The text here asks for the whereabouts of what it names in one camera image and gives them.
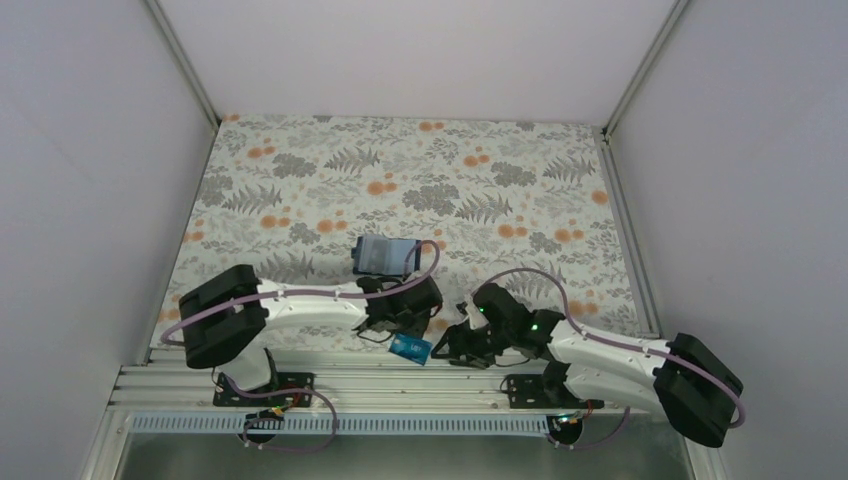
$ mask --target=gray wall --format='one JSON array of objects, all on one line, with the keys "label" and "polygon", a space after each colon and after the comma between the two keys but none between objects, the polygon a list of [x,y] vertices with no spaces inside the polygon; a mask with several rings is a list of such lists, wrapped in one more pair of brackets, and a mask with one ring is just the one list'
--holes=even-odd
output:
[{"label": "gray wall", "polygon": [[0,45],[0,477],[76,478],[211,130],[140,1],[5,2]]},{"label": "gray wall", "polygon": [[667,330],[745,382],[736,479],[844,478],[848,3],[696,1],[614,136]]}]

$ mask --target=white wall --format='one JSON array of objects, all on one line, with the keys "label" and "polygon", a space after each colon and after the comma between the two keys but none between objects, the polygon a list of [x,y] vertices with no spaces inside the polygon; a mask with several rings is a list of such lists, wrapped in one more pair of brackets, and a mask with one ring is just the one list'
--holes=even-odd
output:
[{"label": "white wall", "polygon": [[696,1],[614,153],[663,323],[745,383],[736,479],[848,471],[848,3]]},{"label": "white wall", "polygon": [[673,0],[162,0],[219,114],[606,122]]},{"label": "white wall", "polygon": [[77,478],[211,129],[142,3],[0,15],[0,477]]}]

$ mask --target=metal grate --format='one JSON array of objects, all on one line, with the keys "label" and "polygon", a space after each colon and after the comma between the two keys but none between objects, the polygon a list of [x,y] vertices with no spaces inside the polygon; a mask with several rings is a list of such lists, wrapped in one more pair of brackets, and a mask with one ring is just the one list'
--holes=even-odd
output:
[{"label": "metal grate", "polygon": [[[244,413],[142,412],[134,414],[134,433],[241,433]],[[326,434],[329,414],[289,413],[250,433]],[[339,414],[339,435],[511,435],[547,433],[544,415],[382,415]]]}]

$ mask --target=floral tablecloth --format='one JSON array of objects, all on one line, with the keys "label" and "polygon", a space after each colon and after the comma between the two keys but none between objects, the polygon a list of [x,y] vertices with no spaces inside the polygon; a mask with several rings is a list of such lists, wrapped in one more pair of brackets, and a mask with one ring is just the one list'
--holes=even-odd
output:
[{"label": "floral tablecloth", "polygon": [[[180,295],[240,263],[277,282],[354,279],[357,236],[430,238],[446,300],[425,337],[461,320],[465,292],[516,266],[563,278],[571,312],[639,334],[621,244],[587,125],[229,115],[221,125],[151,346]],[[422,267],[432,259],[425,248]],[[532,308],[559,308],[544,278],[502,283]],[[386,349],[330,327],[264,332],[293,350]]]}]

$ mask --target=gray floor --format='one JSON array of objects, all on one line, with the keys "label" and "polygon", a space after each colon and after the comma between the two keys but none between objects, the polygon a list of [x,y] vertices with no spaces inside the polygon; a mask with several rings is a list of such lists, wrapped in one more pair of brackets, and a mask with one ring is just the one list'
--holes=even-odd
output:
[{"label": "gray floor", "polygon": [[[583,441],[611,431],[617,419],[587,421]],[[315,443],[288,437],[275,442]],[[554,450],[522,437],[338,437],[313,455],[246,449],[232,435],[136,434],[123,480],[134,479],[687,479],[688,457],[667,424],[637,418],[613,442],[585,452]]]}]

